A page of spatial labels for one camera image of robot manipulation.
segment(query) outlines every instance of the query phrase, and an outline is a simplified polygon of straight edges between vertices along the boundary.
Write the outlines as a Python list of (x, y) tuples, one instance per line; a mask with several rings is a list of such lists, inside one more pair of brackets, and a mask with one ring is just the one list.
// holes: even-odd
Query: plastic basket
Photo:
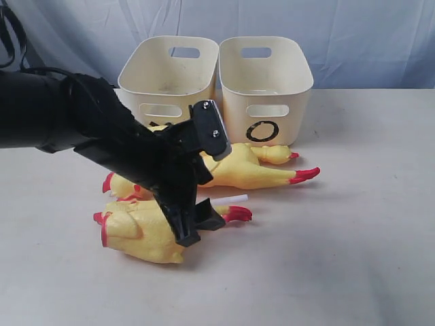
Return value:
[(232, 143), (291, 145), (313, 75), (299, 45), (284, 37), (234, 37), (220, 44), (224, 122)]
[(118, 77), (124, 105), (146, 126), (188, 120), (189, 105), (214, 99), (218, 53), (201, 37), (146, 39)]

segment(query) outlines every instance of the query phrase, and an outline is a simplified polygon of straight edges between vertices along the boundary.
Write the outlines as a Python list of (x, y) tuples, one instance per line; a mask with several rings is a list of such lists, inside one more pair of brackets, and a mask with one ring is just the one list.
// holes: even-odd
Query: yellow rubber chicken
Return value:
[[(214, 209), (228, 223), (250, 221), (252, 213), (239, 206)], [(166, 218), (155, 200), (121, 200), (110, 202), (101, 213), (94, 214), (101, 225), (104, 247), (158, 264), (181, 264), (185, 247), (175, 242)]]
[[(297, 158), (287, 146), (253, 147), (250, 144), (232, 144), (232, 152), (223, 160), (216, 162), (211, 156), (201, 154), (205, 166), (213, 175), (213, 180), (199, 187), (216, 185), (231, 186), (239, 189), (260, 189), (293, 185), (312, 179), (320, 173), (319, 168), (312, 170), (279, 170), (267, 168), (260, 162), (284, 164), (292, 158)], [(104, 184), (103, 192), (111, 190), (118, 198), (143, 199), (149, 198), (146, 189), (126, 180), (120, 175), (110, 173)]]

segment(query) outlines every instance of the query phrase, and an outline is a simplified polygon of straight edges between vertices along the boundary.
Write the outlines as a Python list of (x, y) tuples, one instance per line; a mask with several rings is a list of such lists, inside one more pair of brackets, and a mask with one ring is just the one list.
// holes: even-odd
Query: white stick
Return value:
[(235, 202), (245, 202), (248, 200), (247, 195), (224, 197), (210, 200), (210, 203), (215, 206), (226, 206), (229, 204), (234, 204)]

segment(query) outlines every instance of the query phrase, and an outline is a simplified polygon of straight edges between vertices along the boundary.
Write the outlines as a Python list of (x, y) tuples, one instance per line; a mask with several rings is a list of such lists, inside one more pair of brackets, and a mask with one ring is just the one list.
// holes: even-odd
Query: white fabric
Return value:
[(15, 0), (47, 65), (117, 76), (156, 35), (221, 42), (280, 35), (304, 50), (316, 88), (433, 88), (435, 0)]

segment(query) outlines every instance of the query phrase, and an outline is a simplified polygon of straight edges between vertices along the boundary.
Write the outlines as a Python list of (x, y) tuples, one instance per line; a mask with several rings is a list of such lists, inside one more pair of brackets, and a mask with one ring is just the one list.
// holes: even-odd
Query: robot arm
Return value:
[(209, 200), (195, 205), (197, 185), (212, 180), (200, 152), (221, 160), (231, 151), (214, 101), (198, 102), (190, 106), (189, 120), (151, 132), (104, 79), (22, 69), (0, 71), (0, 114), (0, 148), (73, 149), (143, 186), (153, 193), (181, 246), (199, 241), (197, 230), (225, 224)]

